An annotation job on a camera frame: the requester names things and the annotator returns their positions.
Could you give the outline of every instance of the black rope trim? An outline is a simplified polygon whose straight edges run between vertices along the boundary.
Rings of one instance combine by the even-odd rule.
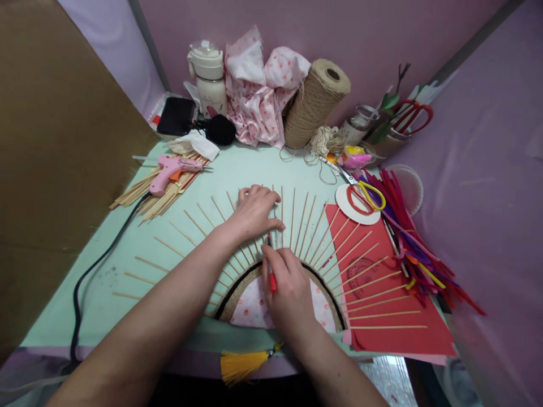
[[[237,287],[239,286],[239,284],[241,284],[241,282],[247,278],[247,276],[255,269],[259,268],[260,266],[262,265],[262,262],[257,262],[255,263],[254,265],[252,265],[245,273],[243,273],[241,275],[241,277],[239,279],[237,279],[233,284],[232,286],[229,288],[229,290],[226,292],[225,296],[223,297],[221,303],[219,304],[219,306],[217,307],[217,311],[215,311],[215,316],[213,317],[214,319],[217,319],[217,320],[220,320],[221,319],[221,315],[222,313],[225,311],[225,307],[226,307],[226,304],[228,303],[228,301],[230,300],[230,297],[232,297],[232,295],[234,294],[234,291],[236,291]],[[326,292],[328,293],[328,295],[330,296],[330,298],[332,299],[332,303],[334,304],[334,308],[335,308],[335,312],[338,314],[338,318],[339,318],[339,322],[341,323],[341,328],[343,330],[346,330],[347,329],[347,324],[345,323],[345,320],[343,319],[343,313],[341,312],[341,308],[339,307],[339,304],[338,302],[335,300],[335,297],[334,295],[332,294],[332,291],[330,291],[330,289],[328,288],[328,286],[326,285],[326,283],[324,282],[324,280],[322,279],[322,277],[320,276],[319,273],[317,273],[313,268],[311,268],[310,266],[302,263],[301,264],[304,269],[306,269],[307,271],[309,271],[311,274],[313,274],[315,276],[315,278],[319,281],[319,283],[321,283],[321,286],[326,290]]]

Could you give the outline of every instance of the pink glue gun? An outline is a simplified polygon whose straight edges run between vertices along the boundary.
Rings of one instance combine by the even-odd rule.
[[[148,157],[137,156],[134,156],[134,158],[151,159]],[[158,157],[158,165],[162,168],[162,171],[157,175],[153,182],[151,182],[151,186],[149,187],[149,191],[154,196],[163,196],[166,193],[165,189],[170,181],[170,177],[178,171],[185,170],[198,172],[203,171],[206,168],[212,170],[211,167],[205,166],[196,160],[181,157],[170,158],[165,155]]]

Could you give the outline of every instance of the black cord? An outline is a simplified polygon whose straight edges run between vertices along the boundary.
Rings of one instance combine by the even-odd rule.
[[[81,329],[81,320],[82,320],[82,314],[81,309],[79,308],[79,287],[81,286],[81,283],[87,277],[87,275],[92,271],[93,268],[96,267],[98,263],[100,263],[104,257],[107,256],[107,254],[115,247],[117,243],[119,243],[120,238],[123,236],[124,231],[130,224],[130,221],[132,220],[132,217],[137,211],[137,208],[142,204],[143,201],[145,201],[148,197],[151,196],[150,192],[147,192],[145,195],[143,195],[140,199],[140,201],[136,204],[134,209],[132,209],[132,213],[124,223],[123,227],[120,229],[119,233],[117,234],[115,240],[113,240],[113,243],[108,247],[108,249],[101,255],[98,260],[96,260],[91,267],[87,269],[86,272],[83,273],[81,277],[79,277],[79,280],[77,281],[77,284],[74,288],[74,310],[75,310],[75,327],[74,327],[74,334],[72,335],[72,343],[70,345],[70,364],[65,368],[67,372],[72,372],[75,370],[75,368],[79,365],[80,361],[78,360],[75,351],[77,349],[77,343],[79,342],[79,330]]]

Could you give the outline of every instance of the red-handled scissors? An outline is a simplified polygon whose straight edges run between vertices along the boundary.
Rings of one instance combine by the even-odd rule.
[[[398,110],[400,110],[403,105],[408,105],[408,107],[402,112],[402,115],[399,117],[396,123],[392,126],[392,128],[396,130],[398,133],[403,134],[404,136],[410,136],[411,134],[421,131],[432,121],[434,117],[434,111],[432,110],[430,106],[421,105],[417,101],[414,101],[412,99],[404,100],[403,102],[398,103],[396,107],[396,112],[398,112]],[[411,132],[405,133],[407,128],[411,125],[411,123],[413,123],[413,121],[419,115],[421,110],[424,110],[426,113],[428,113],[428,117],[426,118],[426,123],[424,123],[417,130],[413,130]]]

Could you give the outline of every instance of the marker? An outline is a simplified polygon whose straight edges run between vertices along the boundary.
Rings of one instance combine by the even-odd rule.
[[[268,246],[273,248],[271,240],[272,240],[272,235],[270,232],[268,232]],[[268,261],[268,275],[270,277],[270,291],[274,293],[275,291],[277,291],[277,281],[275,281],[275,275],[273,274],[273,270],[271,267],[272,265]]]

